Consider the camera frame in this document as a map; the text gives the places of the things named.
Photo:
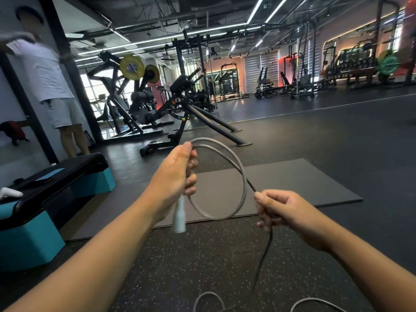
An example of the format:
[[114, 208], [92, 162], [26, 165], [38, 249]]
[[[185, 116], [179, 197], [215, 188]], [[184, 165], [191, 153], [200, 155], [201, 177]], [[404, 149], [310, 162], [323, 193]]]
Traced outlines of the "person's right forearm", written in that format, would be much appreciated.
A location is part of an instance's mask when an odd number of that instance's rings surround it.
[[312, 236], [344, 267], [377, 312], [416, 312], [416, 275], [331, 220], [319, 223]]

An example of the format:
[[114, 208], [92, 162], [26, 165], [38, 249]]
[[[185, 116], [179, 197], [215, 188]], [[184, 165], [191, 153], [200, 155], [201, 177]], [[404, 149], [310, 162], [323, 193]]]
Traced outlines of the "small yellow weight plate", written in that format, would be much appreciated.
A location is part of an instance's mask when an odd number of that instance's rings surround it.
[[160, 72], [157, 66], [148, 64], [144, 70], [143, 79], [146, 78], [148, 83], [156, 85], [160, 81]]

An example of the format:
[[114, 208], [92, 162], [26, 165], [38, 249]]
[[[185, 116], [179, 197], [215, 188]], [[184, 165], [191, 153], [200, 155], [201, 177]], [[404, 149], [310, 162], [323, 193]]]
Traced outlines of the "black steel post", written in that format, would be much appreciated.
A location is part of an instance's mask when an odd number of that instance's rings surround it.
[[[39, 3], [44, 12], [44, 17], [49, 25], [50, 31], [54, 38], [57, 49], [60, 54], [70, 54], [70, 45], [65, 36], [62, 24], [58, 17], [53, 0], [39, 0]], [[79, 69], [76, 66], [74, 61], [70, 61], [65, 64], [69, 79], [71, 81], [72, 87], [75, 90], [76, 97], [80, 102], [81, 108], [85, 114], [88, 126], [91, 130], [91, 134], [94, 138], [94, 141], [101, 145], [103, 143], [103, 137], [101, 134], [101, 129], [99, 124], [96, 121], [93, 109], [87, 97], [84, 84], [82, 82]]]

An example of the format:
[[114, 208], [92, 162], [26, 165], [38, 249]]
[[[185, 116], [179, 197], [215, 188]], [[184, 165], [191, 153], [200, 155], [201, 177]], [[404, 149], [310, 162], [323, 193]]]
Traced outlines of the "large yellow weight plate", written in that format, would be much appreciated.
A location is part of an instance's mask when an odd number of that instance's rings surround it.
[[145, 73], [145, 65], [139, 56], [127, 55], [121, 58], [119, 69], [122, 75], [132, 81], [139, 81]]

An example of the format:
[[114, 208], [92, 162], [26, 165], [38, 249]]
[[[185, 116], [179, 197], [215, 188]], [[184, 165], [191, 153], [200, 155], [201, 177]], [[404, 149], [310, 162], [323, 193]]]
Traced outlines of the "person's left hand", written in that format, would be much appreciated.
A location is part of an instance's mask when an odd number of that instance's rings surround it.
[[[191, 159], [196, 158], [197, 153], [193, 148]], [[161, 163], [144, 192], [155, 215], [155, 221], [163, 220], [169, 209], [183, 195], [185, 188], [196, 186], [196, 182], [195, 172], [188, 174], [188, 165], [175, 166], [173, 149]]]

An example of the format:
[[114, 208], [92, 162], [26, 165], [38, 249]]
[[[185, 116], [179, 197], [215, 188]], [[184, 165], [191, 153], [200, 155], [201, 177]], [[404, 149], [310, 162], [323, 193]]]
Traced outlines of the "black phone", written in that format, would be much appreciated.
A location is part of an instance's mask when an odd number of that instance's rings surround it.
[[37, 180], [28, 182], [28, 183], [21, 183], [18, 185], [17, 190], [18, 191], [22, 191], [22, 190], [27, 190], [27, 189], [33, 189], [33, 188], [37, 188], [37, 187], [42, 187], [48, 183], [51, 183], [54, 181], [54, 177], [51, 176], [49, 178], [39, 178]]

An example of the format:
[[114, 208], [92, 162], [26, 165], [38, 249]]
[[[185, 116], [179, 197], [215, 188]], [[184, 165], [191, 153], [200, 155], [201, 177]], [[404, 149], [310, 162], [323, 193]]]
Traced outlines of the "green weight plate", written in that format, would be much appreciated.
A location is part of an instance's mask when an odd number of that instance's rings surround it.
[[398, 69], [400, 64], [396, 54], [387, 55], [378, 62], [379, 73], [382, 75], [391, 75]]

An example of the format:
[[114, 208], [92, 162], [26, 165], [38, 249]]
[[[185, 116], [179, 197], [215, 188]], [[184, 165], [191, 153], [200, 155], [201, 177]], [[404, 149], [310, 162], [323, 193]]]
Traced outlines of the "black plate-loaded gym machine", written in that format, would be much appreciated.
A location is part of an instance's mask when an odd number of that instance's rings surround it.
[[154, 121], [143, 125], [136, 116], [136, 111], [146, 114], [156, 109], [154, 94], [147, 88], [146, 78], [139, 81], [125, 78], [119, 69], [122, 57], [108, 51], [101, 51], [98, 58], [102, 64], [89, 71], [87, 77], [101, 82], [107, 90], [103, 114], [96, 118], [97, 123], [109, 126], [104, 141], [127, 142], [163, 135], [162, 123]]

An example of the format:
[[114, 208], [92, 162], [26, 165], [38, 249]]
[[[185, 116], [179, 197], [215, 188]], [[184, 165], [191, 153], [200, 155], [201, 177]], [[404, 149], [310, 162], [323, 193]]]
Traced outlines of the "black seated gym machine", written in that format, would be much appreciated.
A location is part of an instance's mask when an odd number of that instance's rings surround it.
[[284, 71], [279, 72], [279, 76], [283, 81], [282, 86], [276, 86], [274, 82], [267, 77], [268, 67], [273, 66], [274, 62], [269, 63], [265, 68], [261, 69], [259, 78], [257, 80], [257, 87], [254, 93], [254, 97], [259, 100], [262, 98], [269, 98], [275, 96], [283, 96], [293, 93], [297, 86], [297, 78], [295, 75], [292, 77], [292, 82], [286, 77], [286, 65], [284, 63]]

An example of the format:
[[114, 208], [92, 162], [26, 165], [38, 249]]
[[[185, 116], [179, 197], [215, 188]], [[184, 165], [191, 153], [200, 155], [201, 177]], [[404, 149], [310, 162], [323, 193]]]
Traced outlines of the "grey roller shutter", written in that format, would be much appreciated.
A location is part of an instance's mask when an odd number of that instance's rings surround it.
[[280, 85], [278, 65], [279, 52], [248, 55], [244, 58], [246, 92], [253, 94], [258, 86], [258, 79], [270, 79], [274, 86]]

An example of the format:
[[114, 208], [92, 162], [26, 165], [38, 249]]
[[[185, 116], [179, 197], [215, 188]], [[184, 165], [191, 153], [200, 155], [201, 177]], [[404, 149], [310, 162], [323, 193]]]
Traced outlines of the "teal sheet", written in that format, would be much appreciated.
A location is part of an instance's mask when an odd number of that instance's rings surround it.
[[64, 171], [65, 168], [57, 168], [52, 170], [51, 172], [45, 174], [44, 176], [36, 179], [34, 182], [48, 182], [53, 180], [54, 176], [62, 171]]

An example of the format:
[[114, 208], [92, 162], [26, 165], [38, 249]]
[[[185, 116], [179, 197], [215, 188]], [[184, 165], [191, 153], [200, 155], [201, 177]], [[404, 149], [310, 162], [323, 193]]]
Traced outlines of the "white ceiling light strip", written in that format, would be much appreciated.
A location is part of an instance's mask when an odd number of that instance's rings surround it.
[[252, 11], [251, 11], [251, 13], [250, 13], [250, 15], [249, 15], [249, 17], [248, 17], [248, 19], [247, 19], [246, 25], [248, 25], [248, 24], [250, 24], [250, 23], [251, 23], [252, 19], [254, 18], [254, 16], [255, 16], [255, 14], [256, 14], [256, 12], [257, 12], [257, 10], [259, 9], [259, 7], [260, 7], [260, 5], [261, 5], [262, 3], [263, 3], [263, 0], [257, 0], [257, 2], [256, 2], [256, 4], [255, 4], [255, 6], [253, 7], [253, 9], [252, 9]]
[[277, 6], [274, 8], [274, 10], [272, 11], [272, 13], [268, 16], [268, 18], [265, 20], [264, 24], [268, 24], [271, 19], [274, 17], [274, 15], [276, 15], [276, 13], [280, 10], [280, 8], [282, 8], [282, 6], [286, 3], [287, 0], [281, 0]]

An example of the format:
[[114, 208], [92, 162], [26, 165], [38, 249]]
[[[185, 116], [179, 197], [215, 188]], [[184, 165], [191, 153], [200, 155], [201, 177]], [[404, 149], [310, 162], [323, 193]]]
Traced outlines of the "grey jump rope white handle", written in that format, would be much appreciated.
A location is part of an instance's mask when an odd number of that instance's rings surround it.
[[[202, 209], [200, 209], [196, 204], [194, 204], [194, 202], [192, 201], [190, 196], [187, 196], [187, 199], [191, 205], [191, 207], [194, 208], [195, 211], [197, 211], [200, 215], [202, 215], [203, 217], [205, 217], [208, 220], [213, 220], [213, 221], [222, 221], [222, 220], [227, 220], [227, 219], [231, 219], [233, 218], [236, 213], [238, 213], [241, 209], [242, 206], [247, 198], [247, 190], [248, 188], [251, 188], [252, 191], [256, 191], [256, 189], [254, 188], [254, 185], [248, 180], [243, 164], [241, 162], [241, 160], [239, 159], [239, 157], [225, 144], [223, 144], [220, 141], [216, 141], [214, 139], [211, 138], [207, 138], [207, 137], [200, 137], [200, 138], [195, 138], [193, 140], [190, 141], [192, 148], [196, 149], [196, 148], [206, 148], [216, 154], [218, 154], [220, 157], [224, 158], [228, 163], [231, 164], [231, 166], [233, 166], [238, 173], [240, 173], [240, 175], [242, 176], [242, 183], [243, 183], [243, 188], [242, 188], [242, 197], [241, 200], [239, 202], [239, 204], [237, 205], [236, 209], [228, 216], [223, 217], [223, 218], [215, 218], [209, 214], [207, 214], [205, 211], [203, 211]], [[178, 201], [175, 204], [175, 211], [174, 211], [174, 217], [173, 217], [173, 222], [172, 222], [172, 228], [174, 230], [175, 233], [184, 233], [186, 231], [186, 219], [185, 219], [185, 197], [184, 195], [182, 195]], [[261, 269], [263, 267], [263, 263], [264, 260], [268, 254], [268, 251], [270, 250], [271, 244], [273, 241], [273, 230], [270, 229], [269, 230], [269, 234], [268, 234], [268, 242], [265, 248], [265, 251], [263, 252], [263, 255], [259, 261], [256, 273], [255, 273], [255, 277], [250, 289], [250, 292], [248, 294], [248, 297], [252, 297], [255, 294], [255, 288], [259, 279], [259, 275], [261, 272]], [[223, 299], [216, 293], [214, 292], [204, 292], [202, 294], [200, 294], [198, 296], [198, 298], [196, 299], [194, 306], [193, 306], [193, 312], [196, 312], [200, 301], [207, 297], [207, 296], [213, 296], [215, 297], [219, 303], [221, 304], [221, 310], [219, 310], [218, 312], [231, 312], [234, 311], [238, 308], [240, 308], [243, 304], [245, 304], [245, 300], [244, 299], [240, 299], [239, 302], [232, 304], [228, 307], [226, 307]], [[297, 302], [295, 302], [291, 309], [290, 312], [294, 312], [295, 309], [303, 303], [306, 302], [318, 302], [321, 304], [325, 304], [335, 310], [337, 310], [338, 312], [347, 312], [346, 310], [342, 309], [341, 307], [320, 299], [320, 298], [315, 298], [315, 297], [307, 297], [307, 298], [303, 298], [298, 300]]]

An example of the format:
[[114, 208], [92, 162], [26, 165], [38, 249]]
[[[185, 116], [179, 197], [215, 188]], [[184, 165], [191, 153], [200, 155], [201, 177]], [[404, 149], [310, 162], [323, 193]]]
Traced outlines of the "grey exercise mat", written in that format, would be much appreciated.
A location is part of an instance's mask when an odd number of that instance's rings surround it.
[[[298, 193], [314, 206], [362, 201], [305, 159], [244, 167], [248, 180], [258, 191], [283, 189]], [[192, 201], [206, 214], [224, 218], [236, 210], [243, 193], [242, 177], [234, 169], [197, 174], [197, 191]], [[93, 197], [63, 227], [65, 241], [87, 239], [126, 210], [148, 186], [148, 180], [119, 178], [109, 193]]]

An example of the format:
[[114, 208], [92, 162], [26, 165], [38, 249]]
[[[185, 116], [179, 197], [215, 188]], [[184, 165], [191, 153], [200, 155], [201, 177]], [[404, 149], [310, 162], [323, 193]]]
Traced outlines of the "person's left forearm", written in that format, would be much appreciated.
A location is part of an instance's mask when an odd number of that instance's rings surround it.
[[164, 212], [144, 193], [55, 272], [4, 312], [106, 312]]

